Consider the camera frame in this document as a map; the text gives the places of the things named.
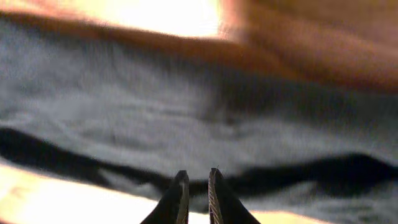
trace wrinkled fabric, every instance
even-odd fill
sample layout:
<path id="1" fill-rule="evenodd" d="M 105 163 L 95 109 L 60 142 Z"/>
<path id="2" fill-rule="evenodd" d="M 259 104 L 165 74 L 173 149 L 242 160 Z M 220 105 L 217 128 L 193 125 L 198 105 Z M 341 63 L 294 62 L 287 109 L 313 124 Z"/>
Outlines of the wrinkled fabric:
<path id="1" fill-rule="evenodd" d="M 250 210 L 398 220 L 398 96 L 261 77 L 0 20 L 0 162 L 160 199 L 219 167 Z"/>

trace gray fabric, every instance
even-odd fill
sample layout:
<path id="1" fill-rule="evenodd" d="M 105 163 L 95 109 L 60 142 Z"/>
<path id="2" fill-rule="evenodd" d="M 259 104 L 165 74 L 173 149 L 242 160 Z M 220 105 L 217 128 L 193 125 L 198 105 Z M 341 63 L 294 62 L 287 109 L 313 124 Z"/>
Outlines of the gray fabric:
<path id="1" fill-rule="evenodd" d="M 166 179 L 186 169 L 200 183 L 218 166 L 248 209 L 284 209 L 341 223 L 398 220 L 398 96 L 260 78 L 2 19 L 0 127 Z M 353 170 L 372 164 L 371 181 L 366 175 L 357 181 L 363 173 Z M 353 180 L 345 176 L 350 173 Z M 107 169 L 99 174 L 107 187 L 161 196 L 151 181 Z M 283 184 L 287 176 L 296 181 Z M 273 179 L 255 184 L 265 177 Z M 254 186 L 258 194 L 248 190 Z M 191 207 L 204 211 L 203 196 L 196 196 Z"/>

